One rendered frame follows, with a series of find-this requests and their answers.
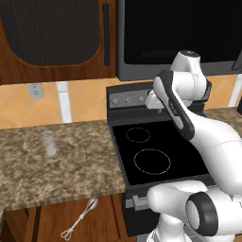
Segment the clear drinking glass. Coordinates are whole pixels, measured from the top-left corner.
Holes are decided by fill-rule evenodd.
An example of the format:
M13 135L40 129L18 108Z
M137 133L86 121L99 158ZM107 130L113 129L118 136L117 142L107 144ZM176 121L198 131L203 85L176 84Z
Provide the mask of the clear drinking glass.
M42 140L43 140L43 146L46 154L49 157L55 156L57 153L57 148L56 148L54 132L51 130L45 131L43 133Z

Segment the brown wooden drawer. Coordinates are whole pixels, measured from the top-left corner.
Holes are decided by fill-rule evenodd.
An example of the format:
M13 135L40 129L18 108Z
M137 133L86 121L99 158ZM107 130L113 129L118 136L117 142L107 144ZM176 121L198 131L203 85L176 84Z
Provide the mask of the brown wooden drawer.
M0 242L128 242L120 199L120 195L99 197L69 241L61 233L76 222L87 199L8 211Z

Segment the brown cupboard door dark panel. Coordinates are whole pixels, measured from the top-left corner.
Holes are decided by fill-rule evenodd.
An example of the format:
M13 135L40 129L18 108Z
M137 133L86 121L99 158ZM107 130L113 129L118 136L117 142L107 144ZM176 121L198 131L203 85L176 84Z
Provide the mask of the brown cupboard door dark panel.
M113 78L115 71L116 0L0 0L0 85Z

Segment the black stove with hob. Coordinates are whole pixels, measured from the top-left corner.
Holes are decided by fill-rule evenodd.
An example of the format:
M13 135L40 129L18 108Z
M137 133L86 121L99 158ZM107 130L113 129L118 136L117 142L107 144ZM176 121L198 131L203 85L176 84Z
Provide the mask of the black stove with hob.
M184 140L166 109L162 113L146 106L150 82L110 86L106 89L107 121L126 185L122 195L122 213L127 234L150 233L159 215L149 208L135 211L126 208L126 200L137 195L147 197L147 190L159 183L201 181L215 182L209 175L198 151Z

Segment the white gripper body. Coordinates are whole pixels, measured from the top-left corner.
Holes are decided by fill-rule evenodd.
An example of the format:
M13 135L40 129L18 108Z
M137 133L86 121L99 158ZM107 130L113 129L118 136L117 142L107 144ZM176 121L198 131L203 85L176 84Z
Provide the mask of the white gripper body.
M154 91L150 91L147 95L146 106L150 110L159 110L164 107L160 99L155 95Z

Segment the black microwave oven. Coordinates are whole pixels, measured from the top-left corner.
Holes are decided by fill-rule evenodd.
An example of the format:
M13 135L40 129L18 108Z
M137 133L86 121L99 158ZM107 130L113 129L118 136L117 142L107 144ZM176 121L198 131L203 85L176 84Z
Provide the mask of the black microwave oven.
M242 0L116 0L116 23L122 81L154 78L181 50L206 76L242 73Z

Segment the silver metal tongs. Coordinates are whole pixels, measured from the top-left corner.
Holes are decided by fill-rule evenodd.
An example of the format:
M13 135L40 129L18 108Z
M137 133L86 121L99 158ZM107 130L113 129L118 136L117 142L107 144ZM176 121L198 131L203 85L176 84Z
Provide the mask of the silver metal tongs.
M92 210L94 210L94 208L97 206L98 204L98 198L90 198L87 202L86 208L84 209L84 211L79 215L78 219L76 220L76 222L66 231L62 232L60 234L60 237L63 238L65 241L69 241L72 235L72 232L74 231L74 229L76 228L76 226L79 224L79 222Z

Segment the grey wall socket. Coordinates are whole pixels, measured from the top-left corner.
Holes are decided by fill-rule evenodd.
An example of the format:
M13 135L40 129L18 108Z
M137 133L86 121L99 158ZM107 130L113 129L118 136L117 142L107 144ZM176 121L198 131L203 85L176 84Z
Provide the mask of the grey wall socket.
M41 83L29 83L28 90L31 99L44 98L43 86Z

